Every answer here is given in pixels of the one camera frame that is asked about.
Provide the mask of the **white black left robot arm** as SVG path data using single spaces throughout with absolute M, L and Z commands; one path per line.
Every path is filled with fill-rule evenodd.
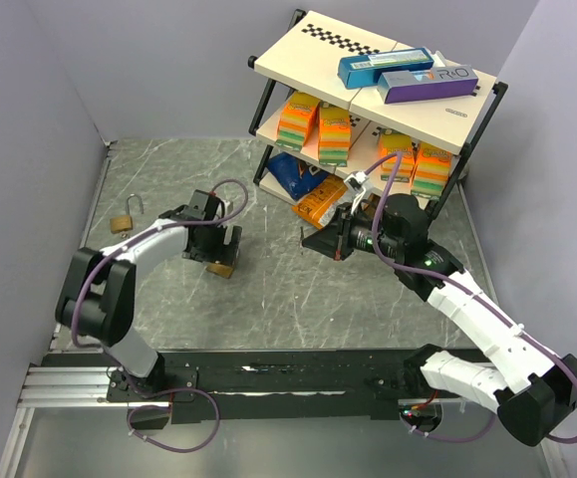
M 240 211 L 230 211 L 214 191 L 195 190 L 187 204 L 164 211 L 135 237 L 100 250 L 77 250 L 57 302 L 56 322 L 69 328 L 74 340 L 97 341 L 140 398 L 160 397 L 166 386 L 164 358 L 133 326 L 138 285 L 177 256 L 229 278 L 242 228 L 228 220 Z

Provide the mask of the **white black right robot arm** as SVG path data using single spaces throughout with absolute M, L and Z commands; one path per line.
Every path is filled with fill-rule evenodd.
M 444 247 L 429 237 L 430 219 L 417 199 L 393 194 L 373 218 L 339 205 L 303 247 L 335 261 L 355 251 L 378 255 L 400 282 L 454 323 L 488 360 L 469 362 L 427 345 L 408 360 L 406 389 L 415 396 L 446 391 L 488 409 L 527 446 L 549 438 L 577 408 L 577 358 L 563 358 L 534 340 L 476 284 Z

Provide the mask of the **brass padlock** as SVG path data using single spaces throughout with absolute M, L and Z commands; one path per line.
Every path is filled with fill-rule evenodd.
M 132 216 L 131 204 L 135 202 L 138 205 L 139 213 L 144 213 L 144 202 L 140 195 L 132 193 L 125 200 L 125 213 L 110 219 L 110 232 L 120 234 L 123 231 L 132 231 L 134 229 L 134 219 Z
M 229 279 L 233 274 L 234 267 L 232 265 L 222 263 L 208 263 L 205 267 L 205 270 L 221 278 Z

